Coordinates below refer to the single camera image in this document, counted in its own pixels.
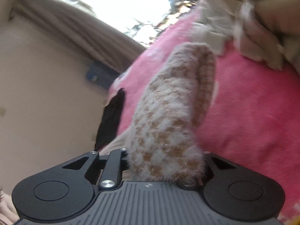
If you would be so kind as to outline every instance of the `metal screw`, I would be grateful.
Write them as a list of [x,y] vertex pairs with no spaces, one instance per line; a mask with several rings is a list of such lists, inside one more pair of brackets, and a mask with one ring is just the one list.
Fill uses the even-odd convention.
[[195,180],[193,180],[193,181],[185,180],[185,181],[182,182],[182,184],[183,184],[184,187],[192,188],[192,187],[195,187],[197,185],[197,182]]
[[104,180],[101,182],[101,186],[104,188],[111,188],[114,187],[116,183],[112,180]]

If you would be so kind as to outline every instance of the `pink blanket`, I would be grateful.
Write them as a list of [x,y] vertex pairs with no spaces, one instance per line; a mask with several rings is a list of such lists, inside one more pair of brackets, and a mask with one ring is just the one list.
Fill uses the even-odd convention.
[[[126,92],[119,134],[131,123],[145,86],[171,51],[188,41],[196,12],[179,20],[145,51],[110,89]],[[239,55],[228,43],[219,58],[218,91],[205,123],[197,130],[199,146],[271,177],[286,192],[280,219],[300,215],[300,77],[286,65],[275,72]]]

